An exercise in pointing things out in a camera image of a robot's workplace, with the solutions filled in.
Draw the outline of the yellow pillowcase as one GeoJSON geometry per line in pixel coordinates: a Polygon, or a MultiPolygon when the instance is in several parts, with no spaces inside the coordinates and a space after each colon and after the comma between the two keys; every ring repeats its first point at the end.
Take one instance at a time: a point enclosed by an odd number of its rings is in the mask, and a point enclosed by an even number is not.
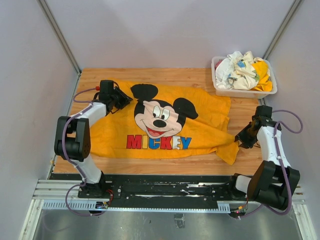
{"type": "Polygon", "coordinates": [[[93,155],[173,159],[215,153],[229,165],[239,151],[228,133],[229,97],[202,88],[118,82],[131,102],[90,128],[93,155]]]}

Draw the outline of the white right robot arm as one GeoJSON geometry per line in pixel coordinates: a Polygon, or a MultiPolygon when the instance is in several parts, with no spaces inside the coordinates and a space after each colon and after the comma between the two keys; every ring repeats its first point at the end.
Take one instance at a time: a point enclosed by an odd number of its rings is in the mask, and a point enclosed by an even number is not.
{"type": "Polygon", "coordinates": [[[249,201],[285,215],[291,209],[293,193],[301,175],[291,167],[283,149],[282,127],[286,124],[274,121],[273,113],[270,106],[258,106],[251,122],[235,136],[234,141],[244,149],[251,149],[258,143],[262,163],[251,177],[234,174],[229,189],[236,198],[247,196],[249,201]]]}

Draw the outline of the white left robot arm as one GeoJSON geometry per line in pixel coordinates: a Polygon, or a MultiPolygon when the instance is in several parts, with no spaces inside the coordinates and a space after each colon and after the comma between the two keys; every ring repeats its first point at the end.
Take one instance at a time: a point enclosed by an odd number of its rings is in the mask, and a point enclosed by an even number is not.
{"type": "Polygon", "coordinates": [[[61,116],[57,120],[54,152],[68,161],[81,176],[79,197],[101,198],[107,192],[104,173],[96,166],[91,156],[90,128],[108,114],[122,110],[133,99],[126,95],[113,80],[101,80],[99,86],[77,93],[96,91],[92,100],[84,101],[87,107],[72,116],[61,116]]]}

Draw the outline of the yellow cloth in basket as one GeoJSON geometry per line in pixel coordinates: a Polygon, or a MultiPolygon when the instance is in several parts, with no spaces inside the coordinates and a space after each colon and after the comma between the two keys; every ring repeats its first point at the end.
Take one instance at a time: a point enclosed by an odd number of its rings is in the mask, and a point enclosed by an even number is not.
{"type": "Polygon", "coordinates": [[[257,75],[259,76],[259,81],[251,91],[259,92],[271,92],[273,89],[273,83],[270,80],[270,70],[268,64],[265,61],[258,61],[252,64],[257,75]]]}

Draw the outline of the white plastic basket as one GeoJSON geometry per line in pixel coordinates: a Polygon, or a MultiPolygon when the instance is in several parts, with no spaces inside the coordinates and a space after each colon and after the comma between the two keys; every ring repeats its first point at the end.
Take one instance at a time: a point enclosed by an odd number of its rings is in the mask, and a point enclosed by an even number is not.
{"type": "Polygon", "coordinates": [[[211,60],[212,82],[221,97],[262,99],[277,93],[277,82],[266,59],[236,52],[211,60]]]}

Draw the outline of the white crumpled cloth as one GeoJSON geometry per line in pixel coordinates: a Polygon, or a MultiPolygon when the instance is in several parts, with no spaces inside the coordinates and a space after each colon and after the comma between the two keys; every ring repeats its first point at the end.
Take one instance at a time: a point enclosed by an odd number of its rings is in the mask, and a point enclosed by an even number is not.
{"type": "Polygon", "coordinates": [[[252,64],[260,61],[264,60],[254,57],[251,51],[227,55],[215,69],[216,86],[223,90],[251,90],[259,81],[252,64]]]}

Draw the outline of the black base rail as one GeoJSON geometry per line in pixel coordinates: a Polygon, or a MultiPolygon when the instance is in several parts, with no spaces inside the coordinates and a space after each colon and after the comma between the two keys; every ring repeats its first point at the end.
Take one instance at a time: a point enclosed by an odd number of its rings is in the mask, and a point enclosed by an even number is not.
{"type": "Polygon", "coordinates": [[[75,195],[79,199],[107,200],[124,198],[208,198],[218,203],[230,203],[231,210],[243,210],[247,196],[234,197],[230,191],[232,176],[224,175],[127,175],[105,174],[107,193],[103,197],[79,196],[81,177],[72,173],[53,173],[50,180],[74,181],[75,195]]]}

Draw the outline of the aluminium frame post left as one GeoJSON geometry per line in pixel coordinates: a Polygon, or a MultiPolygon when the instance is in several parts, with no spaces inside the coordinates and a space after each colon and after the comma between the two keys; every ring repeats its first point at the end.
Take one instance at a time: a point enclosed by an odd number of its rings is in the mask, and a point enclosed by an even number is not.
{"type": "Polygon", "coordinates": [[[59,41],[63,51],[65,52],[70,64],[72,65],[73,69],[75,70],[76,74],[78,76],[81,75],[82,70],[74,57],[74,54],[72,53],[51,9],[50,6],[48,5],[46,0],[37,0],[37,3],[39,4],[41,10],[43,11],[49,25],[51,26],[55,36],[57,37],[57,40],[59,41]]]}

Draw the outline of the aluminium frame post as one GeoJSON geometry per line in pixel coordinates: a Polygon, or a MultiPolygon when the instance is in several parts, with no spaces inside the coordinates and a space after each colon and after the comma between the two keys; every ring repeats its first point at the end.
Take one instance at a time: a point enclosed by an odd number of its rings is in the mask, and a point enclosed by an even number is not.
{"type": "Polygon", "coordinates": [[[294,0],[287,11],[284,19],[282,20],[281,24],[279,25],[277,31],[275,32],[270,44],[268,45],[263,58],[268,60],[274,49],[276,48],[278,42],[280,41],[282,35],[286,31],[286,28],[291,23],[292,19],[294,18],[295,14],[303,4],[304,0],[294,0]]]}
{"type": "Polygon", "coordinates": [[[72,65],[73,69],[75,70],[76,74],[78,76],[81,75],[82,70],[74,57],[74,54],[72,53],[51,9],[50,6],[48,5],[46,0],[37,0],[37,3],[39,4],[41,10],[43,11],[49,25],[51,26],[55,36],[57,37],[57,40],[59,41],[63,51],[65,52],[70,64],[72,65]]]}

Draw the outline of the aluminium frame post right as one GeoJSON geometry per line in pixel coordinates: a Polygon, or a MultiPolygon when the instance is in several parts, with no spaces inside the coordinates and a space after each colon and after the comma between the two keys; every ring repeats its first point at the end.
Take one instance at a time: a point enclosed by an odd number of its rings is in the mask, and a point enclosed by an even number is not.
{"type": "Polygon", "coordinates": [[[282,35],[286,31],[286,28],[291,23],[292,19],[294,18],[295,14],[303,4],[304,0],[294,0],[287,11],[284,19],[282,20],[281,24],[279,25],[277,31],[275,32],[270,44],[268,45],[263,58],[268,60],[274,49],[276,48],[278,42],[280,41],[282,35]]]}

